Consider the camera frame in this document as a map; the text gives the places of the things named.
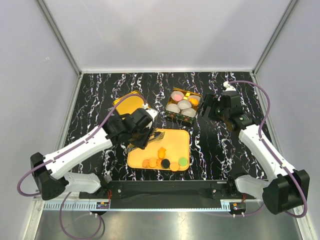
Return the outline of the metal serving tongs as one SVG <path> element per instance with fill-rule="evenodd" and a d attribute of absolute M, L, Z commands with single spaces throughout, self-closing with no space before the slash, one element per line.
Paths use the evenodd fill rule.
<path fill-rule="evenodd" d="M 146 143 L 143 146 L 136 146 L 136 145 L 132 145 L 130 144 L 127 148 L 126 148 L 126 152 L 129 153 L 135 149 L 142 149 L 144 150 L 146 148 L 146 146 L 152 142 L 156 142 L 156 141 L 160 141 L 164 138 L 165 133 L 164 132 L 160 132 L 157 131 L 156 133 L 153 133 L 151 135 L 151 137 L 146 141 Z"/>

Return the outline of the orange fish cookie top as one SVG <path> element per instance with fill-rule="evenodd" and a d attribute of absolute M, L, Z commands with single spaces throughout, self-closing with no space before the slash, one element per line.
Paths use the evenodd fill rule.
<path fill-rule="evenodd" d="M 188 101 L 194 106 L 199 104 L 199 101 L 196 98 L 189 98 Z"/>

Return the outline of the orange fish cookie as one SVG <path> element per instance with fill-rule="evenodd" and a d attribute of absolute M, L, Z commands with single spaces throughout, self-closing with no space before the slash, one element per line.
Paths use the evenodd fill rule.
<path fill-rule="evenodd" d="M 196 98 L 189 98 L 188 101 L 194 106 L 199 104 L 199 101 Z"/>
<path fill-rule="evenodd" d="M 166 156 L 166 149 L 161 147 L 159 150 L 158 150 L 158 158 L 159 159 L 164 159 L 165 156 Z"/>

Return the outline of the pink sandwich cookie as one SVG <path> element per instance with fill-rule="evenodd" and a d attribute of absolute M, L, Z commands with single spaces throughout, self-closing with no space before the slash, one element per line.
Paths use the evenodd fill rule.
<path fill-rule="evenodd" d="M 175 94 L 173 96 L 173 99 L 174 99 L 174 101 L 179 102 L 179 101 L 181 101 L 183 99 L 183 97 L 181 95 L 179 95 L 179 94 Z"/>

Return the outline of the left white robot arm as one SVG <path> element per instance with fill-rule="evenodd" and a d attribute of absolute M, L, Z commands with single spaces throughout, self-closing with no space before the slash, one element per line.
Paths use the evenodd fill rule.
<path fill-rule="evenodd" d="M 32 174 L 44 201 L 63 193 L 79 192 L 91 198 L 107 196 L 107 180 L 98 173 L 74 173 L 70 170 L 91 156 L 119 143 L 127 143 L 127 150 L 145 149 L 151 136 L 157 137 L 154 121 L 158 112 L 152 108 L 138 108 L 133 113 L 109 116 L 101 125 L 85 136 L 53 153 L 37 152 L 30 158 Z"/>

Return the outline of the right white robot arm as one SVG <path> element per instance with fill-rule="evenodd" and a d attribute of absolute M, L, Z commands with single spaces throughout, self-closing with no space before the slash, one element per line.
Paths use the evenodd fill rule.
<path fill-rule="evenodd" d="M 290 211 L 302 206 L 303 211 L 297 217 L 305 217 L 309 174 L 304 169 L 296 170 L 272 145 L 262 130 L 266 119 L 257 122 L 251 113 L 244 111 L 240 94 L 231 82 L 225 81 L 223 88 L 220 95 L 205 95 L 200 114 L 203 116 L 209 110 L 210 120 L 225 123 L 227 129 L 251 151 L 267 177 L 262 180 L 250 175 L 238 176 L 227 185 L 228 195 L 235 199 L 243 194 L 255 197 L 263 201 L 274 215 L 285 212 L 295 217 Z"/>

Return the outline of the white paper cup back right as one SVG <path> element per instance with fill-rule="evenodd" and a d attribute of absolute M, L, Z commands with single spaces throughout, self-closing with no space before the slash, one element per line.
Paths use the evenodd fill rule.
<path fill-rule="evenodd" d="M 198 100 L 198 105 L 199 105 L 199 103 L 200 103 L 200 99 L 201 99 L 201 97 L 200 96 L 198 96 L 198 95 L 190 95 L 189 97 L 188 97 L 188 101 L 189 101 L 189 98 L 195 98 L 195 99 L 197 99 Z"/>

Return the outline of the white paper cup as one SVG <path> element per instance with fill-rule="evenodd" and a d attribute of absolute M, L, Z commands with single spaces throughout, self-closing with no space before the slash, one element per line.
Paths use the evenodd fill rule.
<path fill-rule="evenodd" d="M 181 100 L 183 100 L 185 97 L 185 95 L 181 92 L 181 91 L 173 91 L 171 94 L 171 98 L 173 101 L 175 102 L 179 102 Z"/>
<path fill-rule="evenodd" d="M 186 108 L 181 111 L 181 114 L 190 118 L 194 118 L 196 116 L 196 110 L 193 108 Z"/>
<path fill-rule="evenodd" d="M 198 105 L 199 105 L 199 103 L 200 103 L 200 99 L 201 99 L 201 97 L 200 96 L 198 96 L 198 95 L 190 95 L 189 97 L 188 97 L 188 101 L 189 101 L 189 98 L 195 98 L 195 99 L 197 99 L 198 100 Z"/>
<path fill-rule="evenodd" d="M 172 113 L 180 113 L 180 108 L 178 107 L 177 104 L 170 103 L 166 106 L 166 110 Z"/>
<path fill-rule="evenodd" d="M 192 104 L 187 99 L 183 99 L 183 100 L 179 101 L 177 103 L 177 105 L 180 108 L 180 110 L 184 110 L 184 109 L 192 107 Z"/>

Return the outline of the gold tin lid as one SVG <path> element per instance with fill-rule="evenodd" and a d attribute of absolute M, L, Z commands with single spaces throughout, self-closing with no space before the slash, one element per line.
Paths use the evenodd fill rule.
<path fill-rule="evenodd" d="M 132 114 L 136 109 L 143 107 L 144 100 L 138 96 L 132 96 L 132 94 L 142 96 L 138 90 L 126 94 L 125 97 L 129 97 L 122 101 L 115 109 L 119 115 Z"/>

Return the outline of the white paper cup front right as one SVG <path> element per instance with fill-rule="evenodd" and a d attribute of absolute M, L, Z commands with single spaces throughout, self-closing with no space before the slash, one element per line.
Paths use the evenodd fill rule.
<path fill-rule="evenodd" d="M 181 111 L 181 114 L 190 118 L 194 118 L 196 116 L 196 110 L 193 108 L 186 108 Z"/>

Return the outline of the white paper cup centre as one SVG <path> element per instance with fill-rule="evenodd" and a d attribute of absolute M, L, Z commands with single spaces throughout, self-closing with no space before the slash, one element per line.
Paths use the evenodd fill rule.
<path fill-rule="evenodd" d="M 184 109 L 192 107 L 192 104 L 187 99 L 183 99 L 183 100 L 179 101 L 177 103 L 177 105 L 180 108 L 180 110 L 184 110 Z"/>

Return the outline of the green gold cookie tin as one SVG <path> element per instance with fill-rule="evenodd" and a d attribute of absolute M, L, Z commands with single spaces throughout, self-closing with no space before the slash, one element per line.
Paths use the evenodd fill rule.
<path fill-rule="evenodd" d="M 196 122 L 201 103 L 201 94 L 174 87 L 165 106 L 165 118 L 168 121 L 192 127 Z"/>

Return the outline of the orange shell cookie bottom left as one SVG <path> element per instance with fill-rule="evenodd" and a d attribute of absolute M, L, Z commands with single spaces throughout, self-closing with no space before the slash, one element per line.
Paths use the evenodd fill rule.
<path fill-rule="evenodd" d="M 142 167 L 143 167 L 143 168 L 148 168 L 148 167 L 149 167 L 149 160 L 148 160 L 148 159 L 145 159 L 145 160 L 142 162 Z"/>

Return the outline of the round tan biscuit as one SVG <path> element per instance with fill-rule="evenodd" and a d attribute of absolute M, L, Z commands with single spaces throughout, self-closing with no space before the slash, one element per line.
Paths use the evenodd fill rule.
<path fill-rule="evenodd" d="M 172 172 L 177 172 L 180 169 L 180 165 L 177 162 L 172 162 L 169 166 Z"/>
<path fill-rule="evenodd" d="M 149 159 L 148 166 L 150 168 L 156 168 L 157 167 L 157 159 L 156 158 Z"/>

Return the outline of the orange swirl cookie bottom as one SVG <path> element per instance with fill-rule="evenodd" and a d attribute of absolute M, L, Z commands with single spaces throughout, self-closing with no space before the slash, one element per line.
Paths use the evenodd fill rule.
<path fill-rule="evenodd" d="M 161 168 L 162 167 L 162 161 L 163 161 L 163 159 L 157 159 L 156 160 L 156 166 L 158 167 L 158 168 Z"/>

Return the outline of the white paper cup front left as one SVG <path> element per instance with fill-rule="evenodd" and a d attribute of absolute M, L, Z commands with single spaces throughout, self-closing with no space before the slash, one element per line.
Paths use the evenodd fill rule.
<path fill-rule="evenodd" d="M 166 110 L 172 113 L 180 113 L 180 108 L 178 107 L 177 104 L 170 103 L 166 106 Z"/>

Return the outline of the white paper cup back left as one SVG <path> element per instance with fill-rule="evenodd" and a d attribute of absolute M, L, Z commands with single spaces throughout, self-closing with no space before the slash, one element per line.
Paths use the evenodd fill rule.
<path fill-rule="evenodd" d="M 171 98 L 173 101 L 175 102 L 179 102 L 181 100 L 183 100 L 185 97 L 185 95 L 181 92 L 181 91 L 173 91 L 171 94 Z"/>

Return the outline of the yellow serving tray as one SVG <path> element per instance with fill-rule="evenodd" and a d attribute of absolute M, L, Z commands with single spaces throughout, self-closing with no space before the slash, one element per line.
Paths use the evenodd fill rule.
<path fill-rule="evenodd" d="M 133 169 L 183 172 L 190 166 L 190 135 L 183 129 L 159 129 L 162 136 L 127 155 Z"/>

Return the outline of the black sandwich cookie bottom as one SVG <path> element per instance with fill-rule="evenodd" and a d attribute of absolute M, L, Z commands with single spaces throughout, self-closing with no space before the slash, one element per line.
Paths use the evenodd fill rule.
<path fill-rule="evenodd" d="M 170 167 L 171 163 L 168 159 L 164 158 L 162 161 L 161 161 L 161 167 L 163 169 L 168 169 Z"/>

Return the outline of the round tan biscuit bottom right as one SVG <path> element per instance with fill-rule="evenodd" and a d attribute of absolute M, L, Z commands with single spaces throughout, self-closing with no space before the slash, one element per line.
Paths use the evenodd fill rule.
<path fill-rule="evenodd" d="M 172 162 L 169 166 L 172 172 L 177 172 L 180 169 L 180 165 L 177 162 Z"/>

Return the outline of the green sandwich cookie bottom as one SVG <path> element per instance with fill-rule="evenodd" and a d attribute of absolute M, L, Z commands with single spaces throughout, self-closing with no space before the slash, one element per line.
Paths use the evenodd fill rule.
<path fill-rule="evenodd" d="M 185 157 L 181 157 L 181 158 L 179 158 L 179 160 L 178 160 L 178 164 L 181 166 L 181 167 L 185 167 L 185 166 L 187 166 L 188 165 L 188 159 L 187 158 L 185 158 Z"/>

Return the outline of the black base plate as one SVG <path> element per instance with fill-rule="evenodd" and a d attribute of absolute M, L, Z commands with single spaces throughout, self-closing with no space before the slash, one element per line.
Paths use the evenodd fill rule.
<path fill-rule="evenodd" d="M 241 202 L 253 199 L 248 194 L 232 189 L 226 180 L 163 180 L 163 181 L 111 181 L 106 190 L 97 195 L 81 192 L 80 199 L 99 201 L 116 200 L 122 203 L 147 202 L 178 203 L 183 206 L 209 202 Z"/>

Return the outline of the right aluminium frame post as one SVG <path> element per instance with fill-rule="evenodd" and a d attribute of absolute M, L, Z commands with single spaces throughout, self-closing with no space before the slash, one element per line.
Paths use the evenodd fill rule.
<path fill-rule="evenodd" d="M 253 75 L 256 75 L 259 70 L 261 69 L 264 61 L 266 60 L 268 54 L 272 50 L 274 44 L 276 43 L 278 37 L 280 36 L 282 30 L 284 29 L 287 21 L 289 20 L 290 16 L 292 15 L 294 9 L 296 8 L 297 4 L 299 3 L 299 0 L 290 0 L 284 13 L 282 14 L 279 22 L 277 23 L 274 31 L 272 32 L 271 37 L 269 38 L 264 50 L 262 51 L 262 54 L 260 55 L 257 63 L 255 64 L 254 68 L 252 69 Z"/>

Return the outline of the aluminium frame post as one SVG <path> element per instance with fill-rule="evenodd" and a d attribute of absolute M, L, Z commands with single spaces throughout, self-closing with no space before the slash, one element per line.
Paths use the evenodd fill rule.
<path fill-rule="evenodd" d="M 272 32 L 271 37 L 269 38 L 264 50 L 262 51 L 262 54 L 260 55 L 257 63 L 255 64 L 254 68 L 252 69 L 253 75 L 256 75 L 259 70 L 261 69 L 264 61 L 266 60 L 268 54 L 272 50 L 274 44 L 276 43 L 278 37 L 280 36 L 282 30 L 284 29 L 287 21 L 289 20 L 290 16 L 292 15 L 294 9 L 296 8 L 297 4 L 299 3 L 299 0 L 290 0 L 284 13 L 282 14 L 279 22 L 277 23 L 274 31 Z"/>
<path fill-rule="evenodd" d="M 78 66 L 75 58 L 73 57 L 47 3 L 45 0 L 36 0 L 35 1 L 37 3 L 37 5 L 39 6 L 45 20 L 47 21 L 54 37 L 56 38 L 58 44 L 60 45 L 65 57 L 67 58 L 70 66 L 72 67 L 73 71 L 75 72 L 75 74 L 79 77 L 82 73 L 82 70 L 80 69 L 80 67 Z"/>

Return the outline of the left aluminium frame post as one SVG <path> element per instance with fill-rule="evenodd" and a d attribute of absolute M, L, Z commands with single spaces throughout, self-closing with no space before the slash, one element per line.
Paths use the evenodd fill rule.
<path fill-rule="evenodd" d="M 73 57 L 47 3 L 45 0 L 36 0 L 35 1 L 37 3 L 37 5 L 39 6 L 45 20 L 47 21 L 54 37 L 56 38 L 58 44 L 60 45 L 65 57 L 67 58 L 70 66 L 72 67 L 73 71 L 75 72 L 75 74 L 79 77 L 82 73 L 82 70 L 80 69 L 80 67 L 78 66 L 75 58 Z"/>

